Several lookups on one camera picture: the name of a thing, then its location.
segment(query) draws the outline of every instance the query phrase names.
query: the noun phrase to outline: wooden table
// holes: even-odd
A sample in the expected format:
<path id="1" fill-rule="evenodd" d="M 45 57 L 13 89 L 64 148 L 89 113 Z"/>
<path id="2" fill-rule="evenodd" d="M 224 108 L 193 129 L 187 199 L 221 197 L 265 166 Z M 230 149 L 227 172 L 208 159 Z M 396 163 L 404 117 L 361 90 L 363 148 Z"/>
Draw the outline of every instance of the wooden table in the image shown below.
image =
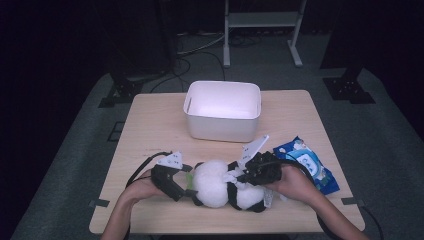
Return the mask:
<path id="1" fill-rule="evenodd" d="M 328 198 L 359 229 L 365 223 L 357 205 L 344 205 L 352 197 L 343 171 L 307 91 L 262 91 L 262 113 L 257 137 L 268 134 L 260 152 L 299 136 L 330 169 L 340 191 Z M 183 162 L 195 166 L 212 159 L 238 160 L 245 143 L 198 140 L 190 137 L 183 112 L 185 93 L 140 94 L 134 98 L 99 199 L 110 201 L 97 206 L 90 223 L 93 233 L 102 233 L 116 200 L 128 178 L 149 156 L 161 151 L 181 151 Z M 152 168 L 154 159 L 146 169 Z M 175 176 L 181 182 L 182 176 Z M 262 213 L 237 211 L 229 204 L 211 209 L 195 206 L 190 198 L 174 202 L 168 197 L 142 200 L 133 208 L 131 232 L 143 234 L 227 234 L 322 232 L 315 212 L 303 203 L 281 201 L 277 194 L 270 209 Z"/>

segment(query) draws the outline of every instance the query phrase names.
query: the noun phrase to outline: blue plastic bag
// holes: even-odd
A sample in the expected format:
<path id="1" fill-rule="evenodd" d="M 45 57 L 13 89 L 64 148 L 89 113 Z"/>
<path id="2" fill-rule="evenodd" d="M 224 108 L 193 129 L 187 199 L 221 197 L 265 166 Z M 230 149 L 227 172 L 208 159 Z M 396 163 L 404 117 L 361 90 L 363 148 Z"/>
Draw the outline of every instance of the blue plastic bag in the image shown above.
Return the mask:
<path id="1" fill-rule="evenodd" d="M 315 186 L 323 194 L 327 195 L 340 190 L 331 171 L 322 165 L 318 156 L 299 137 L 275 147 L 273 151 L 275 156 L 280 159 L 298 161 L 305 166 L 311 173 Z"/>

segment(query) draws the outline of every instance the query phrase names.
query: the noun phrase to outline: black backdrop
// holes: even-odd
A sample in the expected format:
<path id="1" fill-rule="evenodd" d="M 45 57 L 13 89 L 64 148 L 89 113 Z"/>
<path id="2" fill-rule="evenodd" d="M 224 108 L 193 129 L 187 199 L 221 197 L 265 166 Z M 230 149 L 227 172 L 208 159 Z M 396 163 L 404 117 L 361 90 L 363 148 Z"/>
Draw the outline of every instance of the black backdrop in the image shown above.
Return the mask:
<path id="1" fill-rule="evenodd" d="M 354 59 L 384 84 L 424 139 L 424 3 L 417 0 L 344 0 L 322 68 Z"/>

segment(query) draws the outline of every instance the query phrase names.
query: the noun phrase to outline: white container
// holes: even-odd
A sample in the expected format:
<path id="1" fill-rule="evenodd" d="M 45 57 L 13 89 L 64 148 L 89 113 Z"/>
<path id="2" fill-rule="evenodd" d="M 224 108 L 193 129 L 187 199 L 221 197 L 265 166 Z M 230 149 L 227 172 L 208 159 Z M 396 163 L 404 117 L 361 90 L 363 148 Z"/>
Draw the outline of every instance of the white container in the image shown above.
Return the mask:
<path id="1" fill-rule="evenodd" d="M 196 81 L 184 101 L 193 138 L 250 142 L 261 114 L 261 91 L 252 83 Z"/>

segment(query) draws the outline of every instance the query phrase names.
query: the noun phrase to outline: stuffed animal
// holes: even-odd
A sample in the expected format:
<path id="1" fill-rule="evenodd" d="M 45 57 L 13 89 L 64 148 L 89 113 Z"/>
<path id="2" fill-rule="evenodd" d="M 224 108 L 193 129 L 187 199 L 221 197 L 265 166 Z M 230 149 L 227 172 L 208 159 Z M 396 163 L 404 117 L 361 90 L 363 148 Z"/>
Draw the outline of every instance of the stuffed animal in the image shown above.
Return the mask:
<path id="1" fill-rule="evenodd" d="M 227 164 L 223 160 L 210 160 L 197 164 L 192 180 L 193 190 L 197 191 L 193 202 L 211 208 L 230 203 L 237 210 L 264 211 L 265 188 L 238 182 L 236 178 L 241 174 L 244 173 L 237 162 Z"/>

